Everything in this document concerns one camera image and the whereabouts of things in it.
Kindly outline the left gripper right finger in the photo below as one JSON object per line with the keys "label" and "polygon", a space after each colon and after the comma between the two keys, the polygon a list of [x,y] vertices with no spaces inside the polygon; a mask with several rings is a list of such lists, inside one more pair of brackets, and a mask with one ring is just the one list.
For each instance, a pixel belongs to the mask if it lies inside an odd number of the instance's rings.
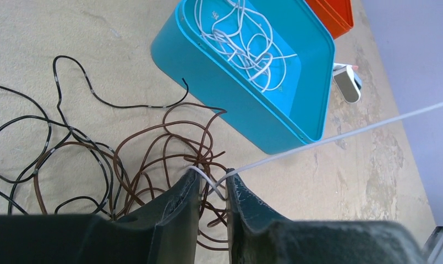
{"label": "left gripper right finger", "polygon": [[413,235],[391,221],[294,221],[229,169],[231,263],[426,263]]}

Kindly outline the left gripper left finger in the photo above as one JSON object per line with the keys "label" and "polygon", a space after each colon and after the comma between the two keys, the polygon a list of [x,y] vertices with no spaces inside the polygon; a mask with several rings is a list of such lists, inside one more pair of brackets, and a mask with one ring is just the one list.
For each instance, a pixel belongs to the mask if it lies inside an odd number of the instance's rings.
{"label": "left gripper left finger", "polygon": [[0,263],[194,263],[200,183],[190,170],[115,222],[95,214],[0,215]]}

